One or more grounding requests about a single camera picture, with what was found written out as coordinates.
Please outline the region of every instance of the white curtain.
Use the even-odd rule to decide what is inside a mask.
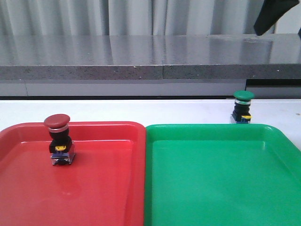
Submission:
[[[254,33],[263,0],[0,0],[0,34]]]

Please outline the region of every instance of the green push button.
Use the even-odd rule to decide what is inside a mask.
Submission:
[[[255,97],[254,93],[252,93],[250,91],[244,91],[244,90],[236,91],[233,96],[237,100],[241,100],[241,101],[250,101],[251,99],[254,99],[254,97]]]

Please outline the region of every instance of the white table surface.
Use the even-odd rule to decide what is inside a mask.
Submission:
[[[0,130],[43,122],[56,113],[71,121],[135,121],[143,126],[172,123],[229,123],[234,100],[1,100]],[[253,100],[252,123],[280,129],[301,149],[301,99]]]

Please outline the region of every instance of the gray countertop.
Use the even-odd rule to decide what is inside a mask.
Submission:
[[[297,34],[0,36],[0,80],[300,79]]]

